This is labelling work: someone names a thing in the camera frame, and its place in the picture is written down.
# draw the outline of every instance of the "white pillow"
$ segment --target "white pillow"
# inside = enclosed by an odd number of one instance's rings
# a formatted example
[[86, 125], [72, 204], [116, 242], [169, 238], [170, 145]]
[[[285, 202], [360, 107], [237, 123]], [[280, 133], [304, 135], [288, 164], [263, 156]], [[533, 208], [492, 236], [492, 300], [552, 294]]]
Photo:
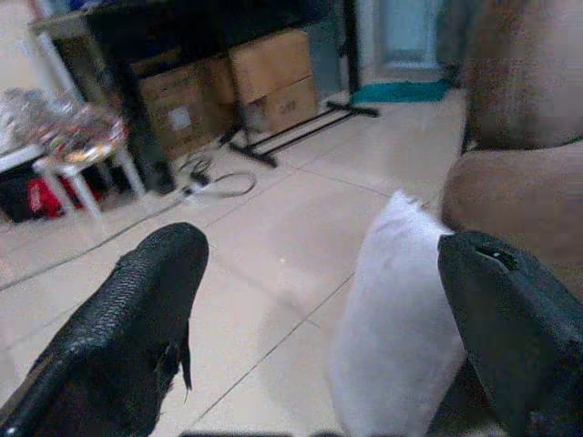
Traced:
[[329, 368], [352, 437], [425, 435], [465, 361], [437, 268], [449, 233], [397, 191], [364, 239]]

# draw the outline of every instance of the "floor tile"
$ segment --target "floor tile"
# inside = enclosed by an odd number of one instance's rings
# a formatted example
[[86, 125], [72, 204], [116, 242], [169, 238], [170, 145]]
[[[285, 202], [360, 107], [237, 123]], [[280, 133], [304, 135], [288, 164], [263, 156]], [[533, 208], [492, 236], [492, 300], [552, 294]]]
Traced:
[[[216, 162], [210, 169], [210, 175], [217, 178], [230, 172], [251, 171], [257, 177], [256, 187], [247, 195], [236, 198], [217, 198], [214, 192], [242, 190], [249, 186], [246, 178], [226, 180], [215, 188], [208, 189], [206, 194], [192, 198], [188, 203], [173, 208], [159, 216], [160, 221], [187, 221], [204, 228], [213, 221], [229, 214], [238, 206], [263, 190], [288, 177], [294, 168], [285, 165], [276, 169], [267, 168], [246, 158], [241, 158], [222, 149], [217, 153]], [[181, 178], [180, 187], [188, 182], [188, 177]], [[74, 257], [90, 249], [98, 243], [115, 235], [122, 229], [132, 226], [143, 218], [156, 214], [180, 199], [179, 190], [165, 197], [148, 193], [144, 198], [136, 200], [129, 193], [115, 198], [109, 196], [103, 218], [99, 222], [93, 220], [84, 211], [78, 211], [75, 216], [67, 216], [53, 220], [35, 220], [11, 227], [2, 234], [3, 244], [0, 253], [0, 287], [39, 269], [51, 266], [63, 259]], [[149, 221], [144, 229], [156, 229], [156, 223]]]
[[325, 380], [320, 330], [304, 322], [198, 423], [196, 432], [340, 431]]
[[0, 330], [8, 346], [21, 341], [93, 294], [121, 254], [105, 246], [0, 291]]
[[193, 391], [177, 376], [152, 435], [178, 436], [300, 322], [212, 256], [190, 319]]
[[307, 316], [353, 272], [387, 199], [299, 172], [207, 228], [222, 262]]
[[[322, 123], [338, 118], [338, 115], [333, 115], [325, 118]], [[308, 137], [303, 141], [296, 143], [284, 150], [278, 152], [274, 157], [279, 163], [286, 164], [296, 168], [302, 168], [311, 161], [321, 156], [322, 154], [340, 146], [342, 143], [357, 136], [360, 132], [371, 126], [377, 121], [375, 118], [369, 117], [353, 117], [343, 121], [333, 127], [330, 127], [322, 132]], [[295, 131], [288, 136], [282, 136], [277, 141], [271, 142], [265, 147], [260, 147], [259, 151], [267, 150], [268, 148], [282, 144], [286, 140], [300, 135], [301, 130]]]
[[[361, 135], [315, 159], [306, 170], [376, 190], [403, 188], [425, 200], [441, 188], [457, 157], [462, 136], [462, 104], [417, 104], [383, 117]], [[403, 123], [395, 118], [402, 117]]]
[[28, 335], [10, 349], [0, 351], [0, 405], [3, 404], [25, 379], [28, 371], [53, 336], [68, 320], [74, 310], [66, 311], [42, 329]]
[[351, 277], [309, 317], [311, 322], [322, 329], [323, 335], [327, 338], [333, 336], [343, 317], [346, 300], [352, 287], [353, 278]]

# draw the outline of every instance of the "electrical cable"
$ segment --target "electrical cable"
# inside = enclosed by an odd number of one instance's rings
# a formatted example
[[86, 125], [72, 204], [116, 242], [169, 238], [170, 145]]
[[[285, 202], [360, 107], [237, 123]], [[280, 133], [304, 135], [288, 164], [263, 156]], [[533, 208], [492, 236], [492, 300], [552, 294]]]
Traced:
[[[175, 207], [177, 207], [178, 205], [180, 205], [181, 203], [183, 203], [185, 201], [187, 201], [187, 203], [191, 203], [191, 202], [188, 202], [188, 198], [190, 198], [192, 196], [204, 195], [204, 196], [209, 196], [209, 197], [214, 197], [214, 198], [236, 198], [236, 197], [244, 196], [244, 195], [248, 194], [257, 185], [257, 177], [253, 173], [251, 173], [250, 171], [232, 172], [232, 173], [227, 173], [225, 175], [222, 175], [214, 180], [209, 179], [209, 177], [206, 176], [206, 172], [209, 170], [209, 168], [212, 164], [212, 158], [210, 158], [210, 157], [202, 157], [201, 158], [199, 155], [195, 155], [193, 157], [193, 154], [189, 154], [187, 159], [186, 159], [186, 162], [184, 164], [182, 164], [182, 166], [179, 168], [179, 172], [182, 171], [184, 168], [188, 167], [192, 163], [194, 163], [194, 165], [192, 166], [192, 170], [190, 171], [190, 178], [195, 181], [195, 184], [196, 184], [196, 181], [200, 181], [202, 179], [204, 179], [206, 181], [206, 183], [199, 184], [199, 186], [195, 189], [192, 189], [193, 184], [183, 188], [180, 191], [180, 198], [178, 198], [177, 200], [172, 202], [170, 205], [168, 205], [162, 209], [159, 209], [156, 212], [148, 214], [146, 217], [141, 218], [140, 220], [138, 220], [135, 223], [132, 223], [131, 225], [127, 225], [123, 229], [119, 230], [118, 232], [115, 232], [114, 234], [110, 235], [109, 237], [107, 237], [103, 241], [100, 241], [97, 245], [95, 245], [89, 249], [83, 250], [82, 252], [77, 253], [76, 255], [73, 255], [73, 256], [68, 257], [66, 259], [62, 259], [59, 262], [52, 264], [50, 266], [33, 271], [32, 273], [29, 273], [29, 274], [27, 274], [19, 279], [15, 279], [15, 280], [12, 280], [10, 282], [7, 282], [6, 284], [0, 285], [0, 292], [7, 290], [11, 287], [14, 287], [15, 285], [20, 284], [21, 282], [25, 282], [27, 280], [33, 279], [37, 276], [40, 276], [43, 273], [47, 273], [48, 271], [50, 271], [52, 269], [56, 269], [56, 268], [61, 267], [65, 264], [68, 264], [69, 262], [80, 259], [80, 258], [84, 257], [85, 255], [87, 255], [88, 253], [90, 253], [94, 250], [97, 250], [99, 248], [102, 248], [103, 246], [108, 244], [110, 241], [113, 241], [114, 239], [122, 236], [123, 234], [125, 234], [129, 230], [132, 230], [137, 225], [139, 225], [147, 220], [153, 219], [157, 216], [160, 216], [160, 215], [164, 214], [165, 212], [168, 212], [171, 209], [174, 209]], [[220, 191], [209, 190], [209, 188], [212, 188], [214, 185], [216, 185], [218, 182], [221, 182], [222, 180], [226, 180], [229, 178], [237, 178], [237, 177], [247, 178], [250, 181], [250, 185], [241, 191], [220, 192]]]

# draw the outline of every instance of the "white plastic stool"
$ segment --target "white plastic stool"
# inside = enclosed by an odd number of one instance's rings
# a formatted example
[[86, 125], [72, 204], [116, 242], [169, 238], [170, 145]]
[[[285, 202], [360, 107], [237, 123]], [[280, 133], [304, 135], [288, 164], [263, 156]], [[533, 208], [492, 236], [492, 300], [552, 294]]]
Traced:
[[144, 185], [139, 178], [136, 166], [134, 166], [134, 162], [125, 145], [116, 147], [110, 153], [89, 161], [69, 163], [59, 161], [53, 157], [45, 157], [38, 159], [33, 167], [36, 173], [42, 175], [46, 185], [55, 194], [59, 202], [61, 202], [61, 205], [63, 205], [66, 213], [75, 212], [75, 206], [66, 194], [65, 189], [61, 186], [57, 176], [62, 176], [68, 180], [75, 190], [75, 193], [77, 194], [77, 197], [81, 201], [83, 207], [95, 219], [100, 219], [101, 210], [99, 209], [99, 205], [97, 204], [93, 193], [91, 192], [91, 189], [89, 189], [89, 186], [87, 185], [81, 172], [88, 167], [97, 165], [99, 173], [104, 177], [106, 183], [111, 185], [111, 175], [109, 175], [107, 167], [104, 165], [105, 159], [111, 156], [115, 157], [115, 160], [123, 168], [124, 173], [128, 178], [129, 185], [133, 189], [134, 193], [136, 193], [138, 196], [143, 196], [146, 194], [146, 190], [144, 189]]

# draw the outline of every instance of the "red bag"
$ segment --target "red bag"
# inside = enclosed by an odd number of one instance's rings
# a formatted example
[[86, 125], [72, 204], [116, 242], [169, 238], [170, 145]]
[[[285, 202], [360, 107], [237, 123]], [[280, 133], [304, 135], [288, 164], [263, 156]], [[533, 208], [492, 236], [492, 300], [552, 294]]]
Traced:
[[[59, 178], [61, 186], [65, 189], [68, 197], [73, 201], [75, 208], [83, 208], [79, 203], [75, 191], [71, 188], [68, 181]], [[95, 200], [100, 200], [103, 195], [99, 191], [89, 187]], [[48, 188], [42, 178], [34, 178], [28, 182], [28, 207], [36, 217], [48, 217], [54, 219], [65, 214], [61, 202], [58, 201], [55, 194]]]

